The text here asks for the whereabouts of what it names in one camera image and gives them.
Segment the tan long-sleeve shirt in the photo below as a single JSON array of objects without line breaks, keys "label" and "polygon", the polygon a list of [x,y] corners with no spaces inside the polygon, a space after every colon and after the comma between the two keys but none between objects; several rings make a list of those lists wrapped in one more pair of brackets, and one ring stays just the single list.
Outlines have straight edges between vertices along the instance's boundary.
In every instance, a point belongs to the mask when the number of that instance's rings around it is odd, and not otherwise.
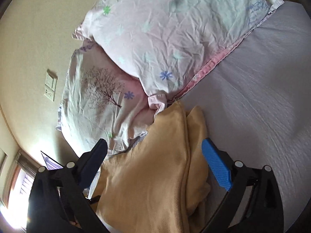
[{"label": "tan long-sleeve shirt", "polygon": [[199,107],[176,102],[155,118],[145,138],[103,162],[96,215],[110,232],[199,232],[210,192]]}]

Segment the wooden framed window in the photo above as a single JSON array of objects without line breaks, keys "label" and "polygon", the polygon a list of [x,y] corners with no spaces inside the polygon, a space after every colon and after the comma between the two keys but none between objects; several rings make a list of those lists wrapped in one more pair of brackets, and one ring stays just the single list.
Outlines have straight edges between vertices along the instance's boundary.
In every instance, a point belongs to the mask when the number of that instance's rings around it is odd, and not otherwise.
[{"label": "wooden framed window", "polygon": [[21,203],[30,194],[37,169],[41,165],[23,150],[1,149],[1,209],[13,210],[15,197]]}]

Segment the purple bed sheet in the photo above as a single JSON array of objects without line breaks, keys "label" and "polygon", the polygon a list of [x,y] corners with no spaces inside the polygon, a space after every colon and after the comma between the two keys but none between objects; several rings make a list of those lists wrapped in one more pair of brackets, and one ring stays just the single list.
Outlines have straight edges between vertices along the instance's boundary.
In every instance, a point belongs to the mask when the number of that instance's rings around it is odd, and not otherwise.
[{"label": "purple bed sheet", "polygon": [[289,229],[310,199],[310,17],[285,2],[181,99],[232,159],[270,165]]}]

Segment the large white floral pillow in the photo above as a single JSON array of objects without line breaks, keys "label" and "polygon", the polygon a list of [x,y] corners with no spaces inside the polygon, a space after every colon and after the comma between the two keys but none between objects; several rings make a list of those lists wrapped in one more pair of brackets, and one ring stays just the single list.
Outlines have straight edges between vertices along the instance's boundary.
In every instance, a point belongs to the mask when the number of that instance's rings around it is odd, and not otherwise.
[{"label": "large white floral pillow", "polygon": [[121,70],[102,47],[84,40],[71,57],[59,108],[59,129],[81,156],[103,138],[108,155],[126,151],[146,134],[165,95],[149,98],[139,80]]}]

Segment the pink floral pillow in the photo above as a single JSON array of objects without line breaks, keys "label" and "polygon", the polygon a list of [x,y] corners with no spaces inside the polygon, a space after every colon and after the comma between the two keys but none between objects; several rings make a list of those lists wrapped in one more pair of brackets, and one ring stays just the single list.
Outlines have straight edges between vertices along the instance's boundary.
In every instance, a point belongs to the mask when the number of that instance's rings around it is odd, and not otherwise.
[{"label": "pink floral pillow", "polygon": [[190,91],[283,0],[97,0],[73,38],[138,79],[150,108]]}]

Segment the beige wall switch panel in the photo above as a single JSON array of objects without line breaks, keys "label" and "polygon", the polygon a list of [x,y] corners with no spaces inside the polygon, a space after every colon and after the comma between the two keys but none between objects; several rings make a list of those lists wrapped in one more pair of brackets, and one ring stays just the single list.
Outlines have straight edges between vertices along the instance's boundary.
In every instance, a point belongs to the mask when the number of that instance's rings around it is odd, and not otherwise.
[{"label": "beige wall switch panel", "polygon": [[44,96],[52,102],[55,99],[57,81],[57,75],[51,70],[47,70],[44,84]]}]

